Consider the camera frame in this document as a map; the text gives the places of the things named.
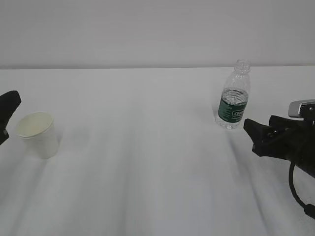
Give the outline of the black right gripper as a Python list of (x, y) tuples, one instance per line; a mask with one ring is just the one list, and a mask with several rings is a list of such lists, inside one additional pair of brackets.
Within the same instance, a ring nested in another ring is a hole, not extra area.
[(290, 151), (287, 142), (292, 141), (289, 176), (293, 177), (294, 168), (298, 167), (315, 177), (314, 120), (294, 120), (271, 115), (268, 126), (247, 118), (244, 130), (253, 142), (252, 152), (259, 157), (287, 160)]

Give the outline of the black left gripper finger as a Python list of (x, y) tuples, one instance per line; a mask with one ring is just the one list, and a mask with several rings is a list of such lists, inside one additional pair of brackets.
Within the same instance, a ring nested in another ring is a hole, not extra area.
[(18, 91), (11, 90), (0, 96), (0, 144), (8, 138), (7, 125), (22, 100)]

